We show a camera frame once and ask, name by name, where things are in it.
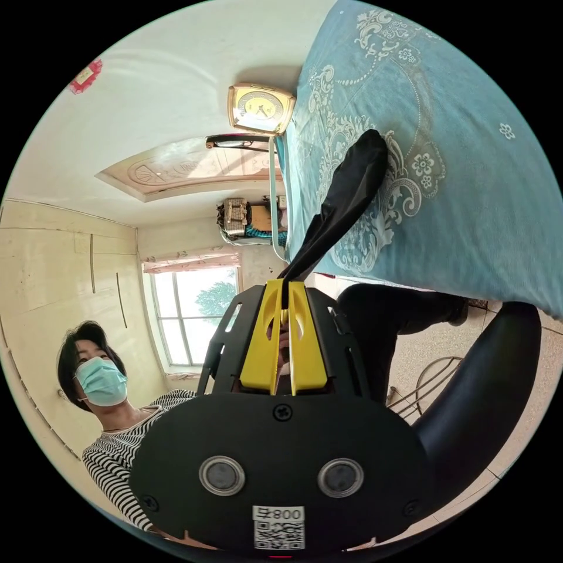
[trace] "window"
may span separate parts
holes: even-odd
[[[152,274],[162,343],[171,366],[202,365],[213,334],[239,292],[237,268]]]

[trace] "qr code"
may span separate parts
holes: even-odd
[[[255,522],[254,545],[259,550],[303,550],[305,522]]]

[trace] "pink curtain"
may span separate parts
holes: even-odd
[[[209,268],[239,267],[240,256],[228,246],[212,246],[197,250],[180,250],[173,255],[143,258],[145,274],[186,272]]]
[[[199,379],[200,375],[199,373],[185,373],[185,374],[166,374],[167,377],[169,377],[170,379],[176,379],[178,381],[183,381],[185,379]]]

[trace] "surgical mask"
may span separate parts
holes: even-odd
[[[112,361],[91,358],[79,365],[75,377],[93,405],[115,406],[127,399],[127,378]]]

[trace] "label sticker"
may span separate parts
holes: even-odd
[[[73,94],[82,94],[87,90],[100,74],[102,68],[101,59],[92,61],[74,80],[68,85]]]
[[[304,550],[305,507],[253,506],[257,550]]]

